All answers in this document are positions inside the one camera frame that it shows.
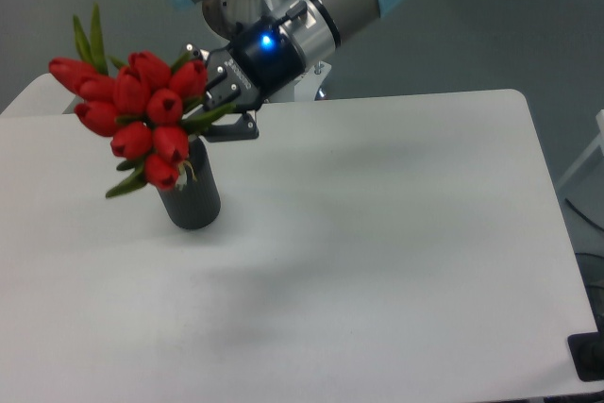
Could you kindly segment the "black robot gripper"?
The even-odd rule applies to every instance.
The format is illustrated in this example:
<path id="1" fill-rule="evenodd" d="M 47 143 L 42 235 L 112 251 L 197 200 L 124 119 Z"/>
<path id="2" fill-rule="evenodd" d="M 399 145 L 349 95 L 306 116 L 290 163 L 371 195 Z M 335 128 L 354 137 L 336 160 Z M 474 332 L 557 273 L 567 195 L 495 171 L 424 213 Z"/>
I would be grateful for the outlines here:
<path id="1" fill-rule="evenodd" d="M 239 118 L 211 111 L 212 123 L 201 134 L 210 143 L 256 140 L 260 131 L 255 117 L 264 100 L 300 76 L 305 61 L 293 38 L 282 28 L 286 19 L 264 16 L 223 48 L 209 51 L 191 42 L 183 46 L 184 62 L 201 61 L 207 68 L 204 110 L 232 102 Z"/>

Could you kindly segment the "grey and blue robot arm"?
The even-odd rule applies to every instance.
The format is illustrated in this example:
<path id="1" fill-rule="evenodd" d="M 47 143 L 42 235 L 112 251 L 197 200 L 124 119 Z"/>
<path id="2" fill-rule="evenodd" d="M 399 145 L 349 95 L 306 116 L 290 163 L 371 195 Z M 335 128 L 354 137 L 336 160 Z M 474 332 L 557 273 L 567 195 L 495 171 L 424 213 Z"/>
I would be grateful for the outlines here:
<path id="1" fill-rule="evenodd" d="M 205 65 L 208 81 L 184 126 L 225 142 L 256 138 L 255 111 L 403 0 L 170 1 L 199 6 L 223 42 L 211 51 L 187 48 Z"/>

